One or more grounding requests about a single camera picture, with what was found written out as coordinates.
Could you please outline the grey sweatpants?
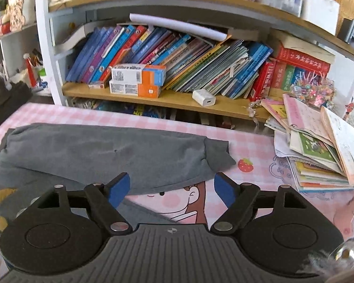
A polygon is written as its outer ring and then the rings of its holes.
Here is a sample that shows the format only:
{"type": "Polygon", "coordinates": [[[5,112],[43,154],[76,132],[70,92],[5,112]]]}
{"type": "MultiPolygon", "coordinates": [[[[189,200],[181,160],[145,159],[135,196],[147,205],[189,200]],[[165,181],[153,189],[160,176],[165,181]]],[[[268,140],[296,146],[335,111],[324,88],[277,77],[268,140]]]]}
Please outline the grey sweatpants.
{"type": "Polygon", "coordinates": [[[82,190],[125,172],[131,195],[156,194],[211,180],[234,164],[228,141],[205,136],[34,123],[9,129],[0,143],[0,218],[13,221],[55,185],[82,190]]]}

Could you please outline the pink checkered table mat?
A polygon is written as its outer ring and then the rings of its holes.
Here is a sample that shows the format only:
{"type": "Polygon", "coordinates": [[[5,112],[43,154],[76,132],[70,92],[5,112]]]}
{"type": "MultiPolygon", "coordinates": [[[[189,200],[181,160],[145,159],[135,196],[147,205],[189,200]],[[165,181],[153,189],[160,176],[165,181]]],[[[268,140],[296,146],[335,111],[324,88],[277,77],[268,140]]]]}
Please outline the pink checkered table mat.
{"type": "Polygon", "coordinates": [[[300,193],[274,139],[235,130],[45,104],[25,104],[0,126],[34,123],[163,130],[228,141],[236,184],[260,188],[254,218],[234,234],[214,234],[227,210],[211,180],[156,194],[131,195],[116,208],[132,227],[108,235],[89,217],[84,188],[55,185],[16,218],[0,218],[0,249],[12,268],[2,282],[325,282],[311,268],[343,242],[334,214],[345,192],[300,193]]]}

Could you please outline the stack of workbooks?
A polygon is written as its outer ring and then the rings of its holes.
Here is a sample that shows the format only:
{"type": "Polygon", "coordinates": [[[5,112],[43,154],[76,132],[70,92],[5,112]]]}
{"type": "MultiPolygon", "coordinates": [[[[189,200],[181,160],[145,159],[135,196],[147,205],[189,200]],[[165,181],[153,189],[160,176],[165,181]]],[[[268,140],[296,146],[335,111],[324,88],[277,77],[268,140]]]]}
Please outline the stack of workbooks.
{"type": "Polygon", "coordinates": [[[289,95],[263,99],[276,155],[288,162],[299,192],[354,190],[354,127],[335,113],[289,95]]]}

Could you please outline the white charger block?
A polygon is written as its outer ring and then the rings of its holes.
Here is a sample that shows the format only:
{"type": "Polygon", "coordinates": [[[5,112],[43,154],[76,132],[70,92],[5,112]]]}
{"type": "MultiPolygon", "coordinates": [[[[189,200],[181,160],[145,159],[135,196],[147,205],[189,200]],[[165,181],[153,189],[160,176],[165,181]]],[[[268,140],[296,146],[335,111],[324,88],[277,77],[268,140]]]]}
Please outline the white charger block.
{"type": "Polygon", "coordinates": [[[202,107],[213,106],[216,103],[216,97],[205,89],[194,90],[192,99],[202,107]]]}

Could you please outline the orange white box lower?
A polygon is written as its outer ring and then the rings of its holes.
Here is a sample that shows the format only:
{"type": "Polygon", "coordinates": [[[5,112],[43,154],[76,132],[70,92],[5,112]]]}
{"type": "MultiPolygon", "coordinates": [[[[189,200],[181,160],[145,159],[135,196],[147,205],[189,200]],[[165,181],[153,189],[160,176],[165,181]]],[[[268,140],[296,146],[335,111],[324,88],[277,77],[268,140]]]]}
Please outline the orange white box lower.
{"type": "Polygon", "coordinates": [[[159,86],[149,84],[125,84],[109,81],[111,94],[138,96],[144,98],[158,98],[161,93],[159,86]]]}

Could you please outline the orange white box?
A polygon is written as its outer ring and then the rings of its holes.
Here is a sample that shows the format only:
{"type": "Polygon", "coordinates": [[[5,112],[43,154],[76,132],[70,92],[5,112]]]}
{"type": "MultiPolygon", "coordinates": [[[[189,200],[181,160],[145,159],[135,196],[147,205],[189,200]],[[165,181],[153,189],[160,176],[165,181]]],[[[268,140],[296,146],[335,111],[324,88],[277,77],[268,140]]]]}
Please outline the orange white box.
{"type": "Polygon", "coordinates": [[[119,64],[111,69],[112,80],[119,83],[163,86],[166,66],[147,64],[119,64]]]}
{"type": "Polygon", "coordinates": [[[161,93],[159,86],[149,84],[125,84],[109,81],[111,94],[138,96],[144,98],[158,98],[161,93]]]}

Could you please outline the row of colourful books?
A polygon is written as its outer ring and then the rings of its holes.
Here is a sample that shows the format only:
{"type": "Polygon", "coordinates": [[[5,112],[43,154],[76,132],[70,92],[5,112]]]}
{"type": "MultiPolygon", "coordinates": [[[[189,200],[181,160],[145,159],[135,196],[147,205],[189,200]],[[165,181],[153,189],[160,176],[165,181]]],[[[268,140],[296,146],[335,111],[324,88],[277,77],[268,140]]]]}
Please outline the row of colourful books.
{"type": "Polygon", "coordinates": [[[115,65],[161,65],[166,66],[161,91],[205,89],[231,99],[242,96],[260,77],[261,67],[273,53],[262,42],[232,37],[216,42],[173,29],[131,24],[95,27],[77,45],[65,78],[68,83],[106,88],[115,65]]]}

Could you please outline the orange white box upper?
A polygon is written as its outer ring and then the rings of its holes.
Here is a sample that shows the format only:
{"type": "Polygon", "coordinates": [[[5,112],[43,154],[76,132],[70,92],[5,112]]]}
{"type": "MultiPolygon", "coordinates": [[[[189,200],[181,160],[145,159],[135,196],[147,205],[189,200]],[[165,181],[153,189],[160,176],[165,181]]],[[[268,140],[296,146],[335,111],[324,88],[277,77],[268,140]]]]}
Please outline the orange white box upper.
{"type": "Polygon", "coordinates": [[[163,86],[166,66],[147,64],[119,64],[111,69],[112,80],[119,83],[163,86]]]}

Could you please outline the wooden white bookshelf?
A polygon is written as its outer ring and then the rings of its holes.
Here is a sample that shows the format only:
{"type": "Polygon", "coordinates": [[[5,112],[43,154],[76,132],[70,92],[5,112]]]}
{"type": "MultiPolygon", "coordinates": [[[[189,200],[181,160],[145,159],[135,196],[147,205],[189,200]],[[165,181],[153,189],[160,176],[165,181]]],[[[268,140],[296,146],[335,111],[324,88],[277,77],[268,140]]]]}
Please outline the wooden white bookshelf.
{"type": "Polygon", "coordinates": [[[7,0],[9,49],[39,49],[53,103],[75,97],[267,119],[243,95],[267,61],[324,78],[354,49],[249,0],[7,0]]]}

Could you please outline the red thick dictionary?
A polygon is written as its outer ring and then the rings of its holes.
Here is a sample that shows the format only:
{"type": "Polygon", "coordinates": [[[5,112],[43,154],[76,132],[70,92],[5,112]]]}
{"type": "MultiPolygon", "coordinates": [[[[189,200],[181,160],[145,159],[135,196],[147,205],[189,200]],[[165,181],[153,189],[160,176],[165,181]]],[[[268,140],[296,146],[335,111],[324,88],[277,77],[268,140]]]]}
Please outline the red thick dictionary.
{"type": "Polygon", "coordinates": [[[270,33],[267,44],[278,61],[312,72],[326,75],[335,61],[335,55],[329,51],[283,32],[270,33]]]}

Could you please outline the rolled white paper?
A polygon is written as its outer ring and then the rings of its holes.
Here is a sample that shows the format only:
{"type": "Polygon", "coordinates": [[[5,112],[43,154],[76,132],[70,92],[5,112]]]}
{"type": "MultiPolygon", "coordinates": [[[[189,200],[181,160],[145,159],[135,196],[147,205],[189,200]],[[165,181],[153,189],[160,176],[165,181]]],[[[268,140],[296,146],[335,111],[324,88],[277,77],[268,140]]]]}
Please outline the rolled white paper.
{"type": "Polygon", "coordinates": [[[134,23],[144,23],[152,26],[158,26],[161,28],[173,29],[176,31],[184,32],[187,34],[193,34],[203,38],[209,38],[217,42],[222,42],[227,39],[228,35],[214,29],[205,28],[196,24],[188,22],[177,21],[174,19],[167,19],[163,17],[157,17],[152,15],[143,15],[138,13],[130,13],[129,18],[134,23]]]}

